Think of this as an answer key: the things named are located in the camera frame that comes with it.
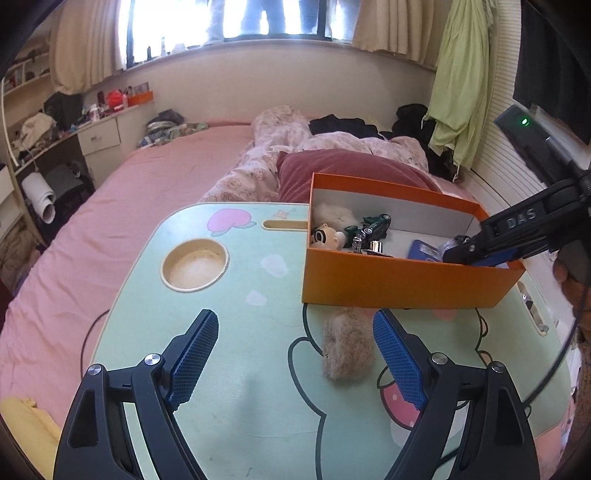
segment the green towel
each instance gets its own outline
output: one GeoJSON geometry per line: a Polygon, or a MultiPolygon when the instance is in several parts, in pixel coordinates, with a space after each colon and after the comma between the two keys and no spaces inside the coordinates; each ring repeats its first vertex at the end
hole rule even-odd
{"type": "Polygon", "coordinates": [[[489,0],[454,0],[447,17],[426,119],[437,121],[429,146],[454,150],[470,168],[486,115],[491,23],[489,0]]]}

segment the yellow cloth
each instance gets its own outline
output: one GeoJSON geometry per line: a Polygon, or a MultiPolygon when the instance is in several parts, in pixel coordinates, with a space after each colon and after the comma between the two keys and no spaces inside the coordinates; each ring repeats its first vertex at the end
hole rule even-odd
{"type": "Polygon", "coordinates": [[[29,461],[45,479],[51,480],[61,435],[56,422],[29,398],[0,401],[0,414],[29,461]]]}
{"type": "Polygon", "coordinates": [[[453,1],[426,116],[437,121],[431,149],[438,155],[444,147],[453,149],[453,162],[466,168],[476,155],[486,116],[490,22],[489,0],[453,1]]]}

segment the beige curtain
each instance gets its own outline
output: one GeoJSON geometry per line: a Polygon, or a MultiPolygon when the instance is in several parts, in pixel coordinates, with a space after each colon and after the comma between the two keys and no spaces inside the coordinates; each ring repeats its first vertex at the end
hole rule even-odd
{"type": "Polygon", "coordinates": [[[362,0],[353,46],[424,63],[435,1],[439,0],[362,0]]]}
{"type": "Polygon", "coordinates": [[[120,6],[121,0],[66,0],[56,11],[49,48],[56,91],[83,93],[123,68],[120,6]]]}

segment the red pillow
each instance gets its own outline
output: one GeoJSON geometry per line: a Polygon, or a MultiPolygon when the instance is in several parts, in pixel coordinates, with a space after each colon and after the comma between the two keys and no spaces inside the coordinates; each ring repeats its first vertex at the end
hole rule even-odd
{"type": "Polygon", "coordinates": [[[290,153],[277,162],[279,201],[308,203],[313,173],[332,173],[440,192],[428,175],[396,160],[351,150],[307,150],[290,153]]]}

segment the lap desk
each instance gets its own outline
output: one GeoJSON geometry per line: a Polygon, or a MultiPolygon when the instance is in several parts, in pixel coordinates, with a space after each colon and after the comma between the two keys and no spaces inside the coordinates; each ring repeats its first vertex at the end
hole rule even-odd
{"type": "MultiPolygon", "coordinates": [[[[302,305],[305,231],[274,231],[266,220],[307,220],[307,205],[208,203],[181,210],[154,232],[118,298],[94,361],[136,365],[184,333],[201,309],[219,318],[219,339],[197,387],[175,417],[208,478],[383,480],[417,411],[404,402],[378,348],[371,374],[333,382],[322,374],[323,319],[334,309],[302,305]],[[162,281],[163,259],[180,243],[210,238],[229,253],[224,275],[183,293],[162,281]]],[[[522,398],[552,363],[560,342],[531,279],[521,280],[550,330],[536,327],[517,287],[493,309],[393,310],[405,329],[455,363],[509,369],[522,398]]],[[[367,310],[368,321],[374,310],[367,310]]],[[[563,365],[532,405],[534,437],[556,427],[569,402],[563,365]]],[[[156,479],[133,406],[129,430],[146,479],[156,479]]],[[[446,451],[459,445],[459,405],[446,451]]],[[[452,462],[435,478],[445,479],[452,462]]]]}

